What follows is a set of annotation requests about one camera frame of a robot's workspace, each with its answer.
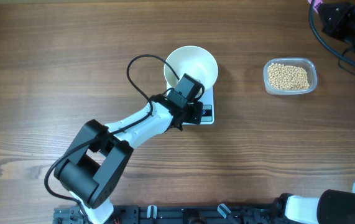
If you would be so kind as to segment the pink plastic measuring scoop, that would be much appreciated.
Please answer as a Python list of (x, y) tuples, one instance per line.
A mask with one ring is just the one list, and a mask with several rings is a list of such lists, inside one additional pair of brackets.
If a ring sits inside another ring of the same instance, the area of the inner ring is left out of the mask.
[(320, 4), (323, 4), (323, 0), (307, 0), (309, 4), (313, 2), (313, 7), (318, 7)]

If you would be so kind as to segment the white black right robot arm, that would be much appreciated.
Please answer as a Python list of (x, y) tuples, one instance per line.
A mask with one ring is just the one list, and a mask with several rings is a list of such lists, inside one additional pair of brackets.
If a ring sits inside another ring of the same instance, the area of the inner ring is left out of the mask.
[(286, 56), (309, 58), (318, 73), (315, 92), (270, 99), (273, 175), (267, 193), (318, 197), (350, 191), (355, 181), (355, 77), (336, 66), (315, 40), (305, 1), (278, 1), (277, 37)]

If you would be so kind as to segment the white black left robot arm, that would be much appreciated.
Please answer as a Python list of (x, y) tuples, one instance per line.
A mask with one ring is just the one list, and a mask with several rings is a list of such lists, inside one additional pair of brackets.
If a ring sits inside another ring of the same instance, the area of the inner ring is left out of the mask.
[(147, 99), (140, 111), (115, 123), (85, 123), (64, 155), (48, 171), (81, 209), (87, 223), (105, 223), (114, 208), (109, 196), (135, 148), (183, 123), (200, 124), (205, 87), (184, 74), (176, 87)]

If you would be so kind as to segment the white digital kitchen scale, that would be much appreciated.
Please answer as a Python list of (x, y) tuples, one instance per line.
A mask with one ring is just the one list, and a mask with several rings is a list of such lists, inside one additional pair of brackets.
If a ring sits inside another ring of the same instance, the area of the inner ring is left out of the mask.
[(210, 93), (204, 91), (204, 86), (197, 81), (189, 81), (183, 78), (181, 82), (173, 89), (175, 93), (170, 93), (167, 98), (176, 103), (178, 107), (184, 108), (188, 103), (200, 101), (203, 103), (202, 118), (200, 124), (214, 123), (214, 104), (213, 89)]

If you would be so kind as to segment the white bowl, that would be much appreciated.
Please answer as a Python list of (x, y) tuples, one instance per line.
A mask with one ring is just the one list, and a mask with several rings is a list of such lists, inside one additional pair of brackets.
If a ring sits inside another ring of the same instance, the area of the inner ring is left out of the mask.
[(217, 81), (218, 64), (205, 49), (193, 45), (174, 50), (166, 59), (179, 78), (187, 74), (210, 90)]

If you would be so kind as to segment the clear plastic bean container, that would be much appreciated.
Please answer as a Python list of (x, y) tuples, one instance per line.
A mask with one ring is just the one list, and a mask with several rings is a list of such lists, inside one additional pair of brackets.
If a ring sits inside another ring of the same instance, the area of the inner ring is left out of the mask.
[(306, 58), (275, 58), (264, 66), (265, 90), (271, 95), (301, 95), (318, 84), (314, 64)]

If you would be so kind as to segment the pile of soybeans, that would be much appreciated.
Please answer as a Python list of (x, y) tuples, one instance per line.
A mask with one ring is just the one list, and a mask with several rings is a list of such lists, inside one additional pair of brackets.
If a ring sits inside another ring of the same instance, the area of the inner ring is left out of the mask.
[(310, 87), (307, 72), (302, 67), (271, 63), (267, 74), (270, 85), (278, 90), (304, 90)]

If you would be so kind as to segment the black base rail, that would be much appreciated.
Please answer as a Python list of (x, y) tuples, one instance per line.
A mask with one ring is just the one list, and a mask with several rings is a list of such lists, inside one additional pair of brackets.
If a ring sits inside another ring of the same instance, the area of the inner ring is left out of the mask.
[(106, 223), (289, 223), (281, 215), (272, 216), (270, 205), (227, 206), (231, 214), (223, 217), (217, 207), (139, 207), (137, 205), (115, 206)]

